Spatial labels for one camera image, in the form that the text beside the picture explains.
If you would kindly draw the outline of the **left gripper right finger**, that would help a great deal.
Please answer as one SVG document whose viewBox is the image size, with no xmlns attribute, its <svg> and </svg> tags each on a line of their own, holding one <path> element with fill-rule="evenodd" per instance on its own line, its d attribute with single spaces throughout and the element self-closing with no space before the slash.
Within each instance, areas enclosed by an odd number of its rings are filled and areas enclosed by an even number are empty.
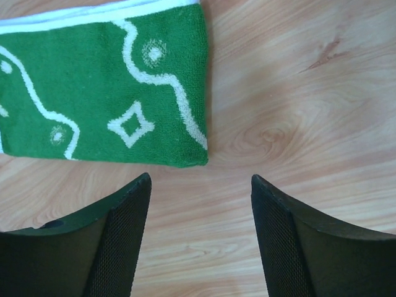
<svg viewBox="0 0 396 297">
<path fill-rule="evenodd" d="M 251 187 L 270 296 L 395 295 L 395 235 L 331 217 L 257 174 Z"/>
</svg>

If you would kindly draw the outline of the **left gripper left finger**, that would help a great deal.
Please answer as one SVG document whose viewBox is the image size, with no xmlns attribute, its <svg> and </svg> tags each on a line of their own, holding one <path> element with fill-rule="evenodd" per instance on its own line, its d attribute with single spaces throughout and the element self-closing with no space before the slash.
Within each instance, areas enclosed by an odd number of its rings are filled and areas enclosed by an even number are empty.
<svg viewBox="0 0 396 297">
<path fill-rule="evenodd" d="M 1 233 L 1 295 L 129 296 L 151 191 L 144 173 L 39 228 Z"/>
</svg>

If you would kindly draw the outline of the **green patterned towel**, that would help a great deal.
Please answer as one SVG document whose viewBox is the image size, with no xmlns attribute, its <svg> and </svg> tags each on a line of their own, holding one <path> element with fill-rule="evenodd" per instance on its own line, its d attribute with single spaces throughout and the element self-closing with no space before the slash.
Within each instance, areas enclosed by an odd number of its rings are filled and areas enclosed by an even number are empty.
<svg viewBox="0 0 396 297">
<path fill-rule="evenodd" d="M 1 21 L 1 152 L 208 161 L 199 1 L 120 1 Z"/>
</svg>

